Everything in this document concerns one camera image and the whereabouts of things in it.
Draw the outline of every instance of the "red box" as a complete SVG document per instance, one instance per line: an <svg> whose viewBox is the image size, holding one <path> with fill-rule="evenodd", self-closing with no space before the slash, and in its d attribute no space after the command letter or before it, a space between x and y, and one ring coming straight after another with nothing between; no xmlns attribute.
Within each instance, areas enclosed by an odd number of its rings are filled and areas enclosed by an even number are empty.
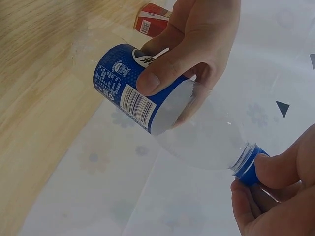
<svg viewBox="0 0 315 236"><path fill-rule="evenodd" d="M170 11L149 3L139 11L134 28L149 37L156 37L166 28L170 16Z"/></svg>

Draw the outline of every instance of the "bottle cap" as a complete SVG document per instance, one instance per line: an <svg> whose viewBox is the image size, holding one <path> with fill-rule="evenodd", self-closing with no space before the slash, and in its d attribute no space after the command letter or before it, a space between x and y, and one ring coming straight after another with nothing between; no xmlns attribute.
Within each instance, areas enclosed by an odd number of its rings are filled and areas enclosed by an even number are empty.
<svg viewBox="0 0 315 236"><path fill-rule="evenodd" d="M245 185L251 186L255 183L259 183L259 180L256 175L255 169L255 158L258 154L268 155L264 150L262 150L259 146L255 145L254 150L250 154L249 158L245 162L245 164L241 167L241 169L235 174L235 176Z"/></svg>

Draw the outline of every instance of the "black triangle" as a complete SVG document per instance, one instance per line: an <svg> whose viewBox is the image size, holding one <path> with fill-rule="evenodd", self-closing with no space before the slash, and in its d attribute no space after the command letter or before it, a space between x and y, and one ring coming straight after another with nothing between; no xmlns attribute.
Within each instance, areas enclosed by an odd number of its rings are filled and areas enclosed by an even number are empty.
<svg viewBox="0 0 315 236"><path fill-rule="evenodd" d="M285 115L286 115L290 105L282 103L282 102L278 102L278 101L276 101L276 103L277 103L277 105L278 105L278 107L279 107L279 109L283 115L283 118L285 118Z"/></svg>
<svg viewBox="0 0 315 236"><path fill-rule="evenodd" d="M313 70L315 70L315 54L310 54Z"/></svg>

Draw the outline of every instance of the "wooden table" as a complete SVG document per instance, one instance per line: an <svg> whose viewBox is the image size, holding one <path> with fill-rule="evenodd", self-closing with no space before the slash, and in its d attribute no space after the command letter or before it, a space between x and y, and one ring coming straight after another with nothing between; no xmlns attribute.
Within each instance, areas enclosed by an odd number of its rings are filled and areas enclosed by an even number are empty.
<svg viewBox="0 0 315 236"><path fill-rule="evenodd" d="M103 28L141 47L148 39L132 27L146 2L0 1L1 236L17 234L68 146L103 100L71 74L70 48L77 33Z"/></svg>

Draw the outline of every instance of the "plastic bottle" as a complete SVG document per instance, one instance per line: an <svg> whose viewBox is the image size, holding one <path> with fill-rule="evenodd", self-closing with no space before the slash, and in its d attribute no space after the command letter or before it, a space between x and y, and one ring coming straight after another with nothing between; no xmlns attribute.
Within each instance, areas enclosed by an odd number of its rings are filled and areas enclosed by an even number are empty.
<svg viewBox="0 0 315 236"><path fill-rule="evenodd" d="M187 164L206 170L230 169L247 185L258 182L253 161L257 154L266 153L247 141L219 94L210 92L196 113L174 128L183 111L198 103L199 95L207 90L181 76L160 93L142 96L135 83L154 58L119 43L124 41L112 33L87 32L73 45L74 73Z"/></svg>

